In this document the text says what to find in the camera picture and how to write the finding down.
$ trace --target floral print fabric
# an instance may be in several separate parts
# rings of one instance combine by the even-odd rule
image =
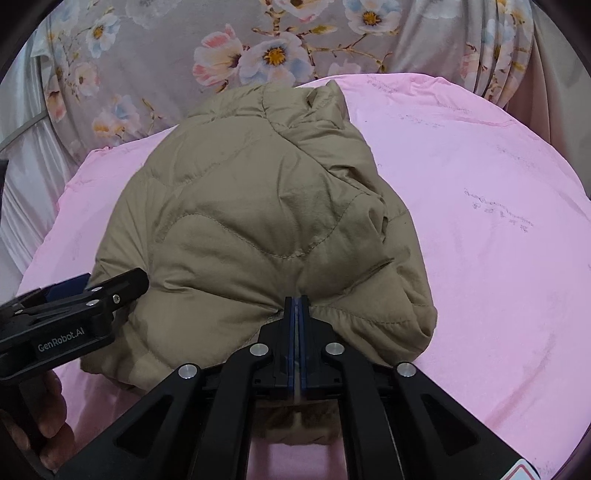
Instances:
[[[529,0],[64,0],[34,54],[54,127],[82,161],[240,85],[418,72],[504,107],[533,29]]]

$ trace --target folded puffer jacket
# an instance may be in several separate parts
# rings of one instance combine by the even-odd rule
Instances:
[[[286,296],[380,364],[414,360],[436,323],[411,216],[334,81],[229,90],[169,134],[122,192],[90,284],[134,267],[148,292],[82,367],[142,390],[255,342]]]

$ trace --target silver bolt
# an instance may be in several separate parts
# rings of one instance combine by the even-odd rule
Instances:
[[[398,372],[398,375],[402,377],[413,377],[414,374],[417,373],[417,367],[413,364],[404,363],[398,365],[396,371]]]
[[[188,380],[197,375],[197,367],[195,365],[187,364],[178,369],[178,374],[181,378]]]
[[[265,345],[264,343],[255,343],[251,347],[251,353],[254,356],[263,356],[266,355],[268,352],[269,347],[267,347],[267,345]]]
[[[324,347],[326,353],[331,355],[340,355],[345,351],[345,347],[341,343],[333,342]]]

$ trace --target warning label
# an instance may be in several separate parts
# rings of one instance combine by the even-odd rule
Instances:
[[[540,477],[526,460],[521,459],[501,480],[540,480]]]

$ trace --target pink bedsheet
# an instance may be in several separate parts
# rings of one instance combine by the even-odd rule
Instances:
[[[526,127],[443,79],[337,81],[423,249],[439,323],[417,365],[551,478],[591,422],[591,202],[579,179]],[[20,292],[92,268],[121,190],[165,135],[88,156]],[[136,401],[76,362],[59,374],[79,446]],[[342,447],[257,443],[249,478],[345,479]]]

